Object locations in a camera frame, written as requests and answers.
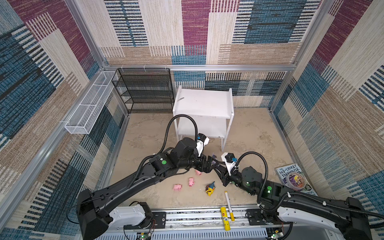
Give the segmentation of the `purple-eared black figure toy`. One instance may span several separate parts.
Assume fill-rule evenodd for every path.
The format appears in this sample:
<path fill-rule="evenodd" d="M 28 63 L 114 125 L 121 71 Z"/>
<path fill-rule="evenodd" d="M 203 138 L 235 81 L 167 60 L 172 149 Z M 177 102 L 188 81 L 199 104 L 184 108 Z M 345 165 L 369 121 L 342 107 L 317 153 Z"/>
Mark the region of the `purple-eared black figure toy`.
<path fill-rule="evenodd" d="M 217 162 L 217 156 L 216 155 L 212 155 L 212 165 L 215 166 L 217 165 L 218 162 Z"/>

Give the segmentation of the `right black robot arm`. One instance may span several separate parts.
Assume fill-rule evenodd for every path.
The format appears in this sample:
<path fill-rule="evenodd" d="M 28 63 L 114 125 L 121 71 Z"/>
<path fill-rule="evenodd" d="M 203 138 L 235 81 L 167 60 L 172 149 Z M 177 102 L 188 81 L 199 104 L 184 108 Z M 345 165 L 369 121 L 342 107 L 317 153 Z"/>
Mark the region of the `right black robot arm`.
<path fill-rule="evenodd" d="M 263 174 L 253 167 L 239 171 L 240 162 L 249 155 L 263 161 Z M 384 216 L 366 211 L 356 198 L 348 197 L 344 201 L 326 199 L 269 181 L 268 163 L 257 152 L 246 152 L 239 158 L 227 153 L 222 161 L 213 157 L 209 160 L 210 168 L 217 173 L 224 186 L 233 184 L 257 197 L 257 205 L 266 222 L 309 224 L 338 233 L 345 240 L 371 240 L 371 231 L 384 226 Z"/>

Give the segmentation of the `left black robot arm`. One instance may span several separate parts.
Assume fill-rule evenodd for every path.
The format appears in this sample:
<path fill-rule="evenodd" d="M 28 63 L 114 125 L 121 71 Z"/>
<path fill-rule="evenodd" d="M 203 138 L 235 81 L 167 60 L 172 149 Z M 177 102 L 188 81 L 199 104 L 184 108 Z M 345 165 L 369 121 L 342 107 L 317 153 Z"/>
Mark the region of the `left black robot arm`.
<path fill-rule="evenodd" d="M 180 114 L 172 120 L 178 118 L 192 122 L 194 138 L 185 137 L 174 148 L 162 146 L 157 154 L 145 157 L 133 174 L 111 186 L 95 192 L 84 190 L 79 193 L 76 214 L 84 240 L 94 240 L 105 233 L 113 221 L 110 213 L 121 203 L 152 185 L 176 176 L 180 169 L 195 169 L 202 173 L 212 170 L 212 159 L 203 154 L 208 138 L 198 132 L 192 117 Z"/>

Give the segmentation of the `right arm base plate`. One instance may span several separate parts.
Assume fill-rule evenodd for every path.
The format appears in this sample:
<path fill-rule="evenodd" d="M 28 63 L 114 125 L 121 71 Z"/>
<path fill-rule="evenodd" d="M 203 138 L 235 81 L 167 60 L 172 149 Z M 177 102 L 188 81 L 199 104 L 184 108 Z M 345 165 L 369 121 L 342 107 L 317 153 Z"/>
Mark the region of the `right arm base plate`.
<path fill-rule="evenodd" d="M 245 216 L 250 226 L 264 226 L 267 224 L 260 209 L 247 209 Z"/>

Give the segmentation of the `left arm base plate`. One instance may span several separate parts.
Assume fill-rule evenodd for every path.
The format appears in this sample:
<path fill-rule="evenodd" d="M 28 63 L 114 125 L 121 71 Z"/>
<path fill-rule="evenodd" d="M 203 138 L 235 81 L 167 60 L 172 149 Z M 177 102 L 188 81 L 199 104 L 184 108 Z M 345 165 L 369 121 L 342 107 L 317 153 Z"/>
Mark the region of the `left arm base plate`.
<path fill-rule="evenodd" d="M 166 220 L 166 212 L 152 212 L 149 216 L 145 216 L 144 220 L 136 226 L 125 225 L 124 230 L 164 229 Z"/>

